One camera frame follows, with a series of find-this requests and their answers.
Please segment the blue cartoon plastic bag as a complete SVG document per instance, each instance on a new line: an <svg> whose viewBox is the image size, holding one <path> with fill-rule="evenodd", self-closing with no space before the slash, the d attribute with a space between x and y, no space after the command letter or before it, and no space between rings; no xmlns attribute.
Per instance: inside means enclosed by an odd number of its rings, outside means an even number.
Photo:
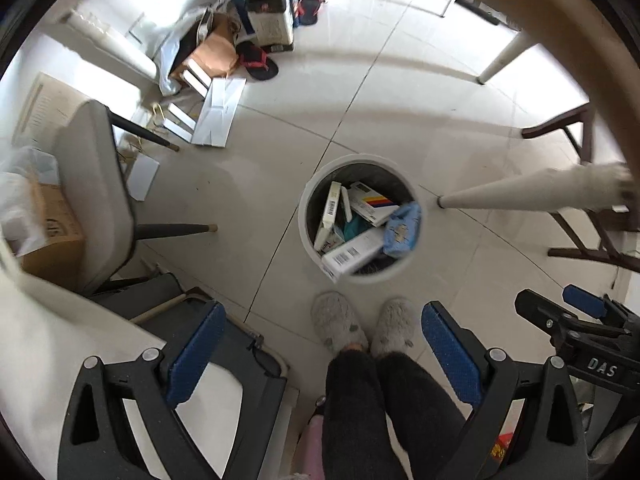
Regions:
<svg viewBox="0 0 640 480"><path fill-rule="evenodd" d="M422 211L418 202L403 204L388 218L383 237L386 256L404 258L416 248L420 235Z"/></svg>

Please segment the long white toothpaste box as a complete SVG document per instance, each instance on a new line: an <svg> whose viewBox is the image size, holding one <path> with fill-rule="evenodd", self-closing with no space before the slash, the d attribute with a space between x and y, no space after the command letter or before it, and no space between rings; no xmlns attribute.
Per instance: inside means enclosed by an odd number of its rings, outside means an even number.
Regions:
<svg viewBox="0 0 640 480"><path fill-rule="evenodd" d="M384 229L368 229L324 254L321 269L333 283L337 283L371 262L382 252L383 245Z"/></svg>

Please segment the white round trash bin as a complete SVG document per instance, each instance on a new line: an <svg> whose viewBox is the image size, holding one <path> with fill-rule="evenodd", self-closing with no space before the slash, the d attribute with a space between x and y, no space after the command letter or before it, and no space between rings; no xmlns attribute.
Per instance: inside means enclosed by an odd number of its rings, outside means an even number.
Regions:
<svg viewBox="0 0 640 480"><path fill-rule="evenodd" d="M348 155L321 167L298 205L313 263L334 283L388 281L408 268L424 219L408 178L390 160Z"/></svg>

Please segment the dark wooden chair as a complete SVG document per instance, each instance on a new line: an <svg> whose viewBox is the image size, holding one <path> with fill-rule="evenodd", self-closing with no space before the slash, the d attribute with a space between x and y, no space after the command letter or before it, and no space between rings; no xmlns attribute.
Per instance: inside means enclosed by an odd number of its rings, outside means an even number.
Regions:
<svg viewBox="0 0 640 480"><path fill-rule="evenodd" d="M579 164L551 179L555 196L546 207L550 216L564 231L573 245L551 247L551 258L586 260L612 264L639 271L639 258L625 255L614 243L615 234L639 232L639 200L634 192L634 180L626 164L596 165L593 162L593 131L596 110L587 103L555 116L540 125L523 128L521 137L532 140L555 131L563 131L579 157ZM562 216L565 208L583 211L599 237L599 246L589 248Z"/></svg>

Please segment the grey fuzzy slipper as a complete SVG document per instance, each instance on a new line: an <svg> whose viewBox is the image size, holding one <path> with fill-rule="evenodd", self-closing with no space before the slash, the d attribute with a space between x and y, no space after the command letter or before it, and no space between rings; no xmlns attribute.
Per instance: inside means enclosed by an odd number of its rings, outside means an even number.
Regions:
<svg viewBox="0 0 640 480"><path fill-rule="evenodd" d="M406 354L413 347L418 312L406 298L387 300L381 308L370 345L375 359L392 353Z"/></svg>
<svg viewBox="0 0 640 480"><path fill-rule="evenodd" d="M355 310L338 292L319 295L310 309L314 332L322 344L333 354L356 348L369 349L369 341Z"/></svg>

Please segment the white table leg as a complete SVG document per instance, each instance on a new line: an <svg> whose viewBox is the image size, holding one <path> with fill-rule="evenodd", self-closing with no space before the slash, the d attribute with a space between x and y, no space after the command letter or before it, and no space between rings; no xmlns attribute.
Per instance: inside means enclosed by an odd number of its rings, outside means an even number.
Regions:
<svg viewBox="0 0 640 480"><path fill-rule="evenodd" d="M437 199L442 209L557 212L563 208L601 210L634 201L636 185L620 162L547 168L450 193Z"/></svg>

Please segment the black trouser legs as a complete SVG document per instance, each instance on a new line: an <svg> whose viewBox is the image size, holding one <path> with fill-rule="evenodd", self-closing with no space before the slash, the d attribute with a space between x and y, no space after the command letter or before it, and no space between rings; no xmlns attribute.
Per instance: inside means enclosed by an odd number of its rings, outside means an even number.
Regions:
<svg viewBox="0 0 640 480"><path fill-rule="evenodd" d="M322 462L328 479L434 479L458 446L465 418L432 375L403 353L381 359L346 350L326 374Z"/></svg>

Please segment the left grey fuzzy slipper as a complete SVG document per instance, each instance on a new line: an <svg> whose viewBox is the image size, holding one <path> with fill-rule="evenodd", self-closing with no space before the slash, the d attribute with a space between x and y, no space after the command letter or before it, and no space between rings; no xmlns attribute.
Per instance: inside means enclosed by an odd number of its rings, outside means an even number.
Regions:
<svg viewBox="0 0 640 480"><path fill-rule="evenodd" d="M369 349L369 341L355 310L338 292L319 295L310 309L314 332L322 344L333 354L356 348Z"/></svg>

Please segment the brown cardboard box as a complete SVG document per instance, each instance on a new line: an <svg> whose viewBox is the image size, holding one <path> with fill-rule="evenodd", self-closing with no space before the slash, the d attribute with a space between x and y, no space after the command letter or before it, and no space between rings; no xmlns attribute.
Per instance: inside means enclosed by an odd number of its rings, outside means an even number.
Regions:
<svg viewBox="0 0 640 480"><path fill-rule="evenodd" d="M58 185L35 181L32 197L44 242L20 257L21 268L37 278L74 290L85 253L81 226Z"/></svg>

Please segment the white box with colour stripes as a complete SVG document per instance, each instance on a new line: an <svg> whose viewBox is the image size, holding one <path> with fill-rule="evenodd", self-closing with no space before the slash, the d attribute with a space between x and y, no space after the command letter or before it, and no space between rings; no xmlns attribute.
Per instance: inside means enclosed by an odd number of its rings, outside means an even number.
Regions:
<svg viewBox="0 0 640 480"><path fill-rule="evenodd" d="M355 182L348 189L348 198L352 211L375 228L382 226L399 208L392 200L362 182Z"/></svg>

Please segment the white green flat medicine box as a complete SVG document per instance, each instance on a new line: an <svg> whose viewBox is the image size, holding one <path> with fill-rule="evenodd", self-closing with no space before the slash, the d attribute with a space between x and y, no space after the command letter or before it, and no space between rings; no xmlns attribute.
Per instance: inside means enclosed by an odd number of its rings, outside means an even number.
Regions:
<svg viewBox="0 0 640 480"><path fill-rule="evenodd" d="M346 188L340 182L332 181L329 189L326 206L324 206L322 219L316 238L314 239L314 250L322 252L326 241L330 237L335 226L338 206L343 205L347 222L352 221L352 208L350 208L349 196Z"/></svg>

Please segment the grey upholstered chair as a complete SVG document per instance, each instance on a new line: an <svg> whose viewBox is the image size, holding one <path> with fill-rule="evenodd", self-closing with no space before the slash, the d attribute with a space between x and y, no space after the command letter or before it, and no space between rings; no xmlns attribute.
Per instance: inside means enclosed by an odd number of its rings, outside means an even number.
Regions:
<svg viewBox="0 0 640 480"><path fill-rule="evenodd" d="M168 150L179 149L95 100L82 103L56 136L52 155L58 162L62 191L85 235L76 285L76 292L85 296L130 260L139 240L218 231L216 224L137 222L118 160L115 127Z"/></svg>

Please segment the white flat paper sheet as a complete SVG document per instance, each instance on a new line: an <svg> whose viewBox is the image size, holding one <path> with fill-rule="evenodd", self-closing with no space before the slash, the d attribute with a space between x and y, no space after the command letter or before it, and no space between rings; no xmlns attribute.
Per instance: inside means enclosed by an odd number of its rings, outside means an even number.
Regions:
<svg viewBox="0 0 640 480"><path fill-rule="evenodd" d="M238 108L245 78L214 78L203 102L191 143L225 148Z"/></svg>

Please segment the black red flip-flop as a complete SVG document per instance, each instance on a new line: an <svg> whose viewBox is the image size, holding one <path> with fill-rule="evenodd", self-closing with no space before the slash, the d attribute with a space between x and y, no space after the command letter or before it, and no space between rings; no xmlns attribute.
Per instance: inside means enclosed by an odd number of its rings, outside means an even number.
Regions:
<svg viewBox="0 0 640 480"><path fill-rule="evenodd" d="M239 63L254 79L266 81L279 73L279 67L268 54L251 41L243 41L235 46Z"/></svg>

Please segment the white printed carton box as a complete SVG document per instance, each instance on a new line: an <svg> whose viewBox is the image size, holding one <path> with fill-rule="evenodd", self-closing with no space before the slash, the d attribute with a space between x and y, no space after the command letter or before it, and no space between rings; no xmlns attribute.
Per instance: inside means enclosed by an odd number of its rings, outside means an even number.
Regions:
<svg viewBox="0 0 640 480"><path fill-rule="evenodd" d="M245 0L254 41L268 52L294 49L294 16L291 0Z"/></svg>

